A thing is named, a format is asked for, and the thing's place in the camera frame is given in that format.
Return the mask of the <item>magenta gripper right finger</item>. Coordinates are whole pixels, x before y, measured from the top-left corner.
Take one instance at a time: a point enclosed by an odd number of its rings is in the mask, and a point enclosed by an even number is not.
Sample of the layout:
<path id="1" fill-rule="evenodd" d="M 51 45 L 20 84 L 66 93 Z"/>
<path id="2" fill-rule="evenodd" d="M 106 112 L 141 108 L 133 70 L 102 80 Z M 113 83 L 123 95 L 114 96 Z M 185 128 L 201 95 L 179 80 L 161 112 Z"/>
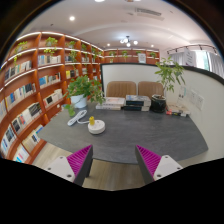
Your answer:
<path id="1" fill-rule="evenodd" d="M 145 184 L 152 183 L 182 169 L 169 155 L 158 154 L 139 145 L 135 146 L 135 155 Z"/>

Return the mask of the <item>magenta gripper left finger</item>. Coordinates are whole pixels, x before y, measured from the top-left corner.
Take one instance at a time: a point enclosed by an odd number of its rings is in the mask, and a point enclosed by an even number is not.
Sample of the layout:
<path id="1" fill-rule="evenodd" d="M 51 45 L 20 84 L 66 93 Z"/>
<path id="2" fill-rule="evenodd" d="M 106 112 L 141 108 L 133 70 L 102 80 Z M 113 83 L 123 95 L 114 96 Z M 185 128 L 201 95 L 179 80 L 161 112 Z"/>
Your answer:
<path id="1" fill-rule="evenodd" d="M 89 176 L 93 161 L 93 146 L 89 145 L 68 157 L 59 156 L 45 170 L 65 180 L 82 186 Z"/>

